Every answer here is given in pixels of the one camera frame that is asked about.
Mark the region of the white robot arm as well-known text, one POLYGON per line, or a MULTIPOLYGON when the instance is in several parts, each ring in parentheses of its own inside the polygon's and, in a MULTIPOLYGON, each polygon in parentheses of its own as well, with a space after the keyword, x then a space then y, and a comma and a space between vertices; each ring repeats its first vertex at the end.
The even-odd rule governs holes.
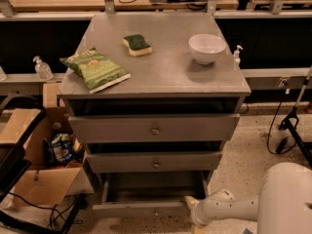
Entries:
POLYGON ((220 189, 203 200, 187 196, 185 201, 197 230, 234 218, 255 221, 257 234, 312 234, 312 170, 295 163, 272 166, 256 197, 236 200, 220 189))

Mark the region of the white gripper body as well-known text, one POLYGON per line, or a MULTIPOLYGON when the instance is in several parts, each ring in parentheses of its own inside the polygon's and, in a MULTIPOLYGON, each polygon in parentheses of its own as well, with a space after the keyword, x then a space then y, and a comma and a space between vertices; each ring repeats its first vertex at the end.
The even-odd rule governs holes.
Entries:
POLYGON ((229 218, 234 196, 229 190, 220 189, 198 201, 199 203, 194 208, 189 209, 190 218, 196 226, 204 227, 209 225, 212 220, 229 218))

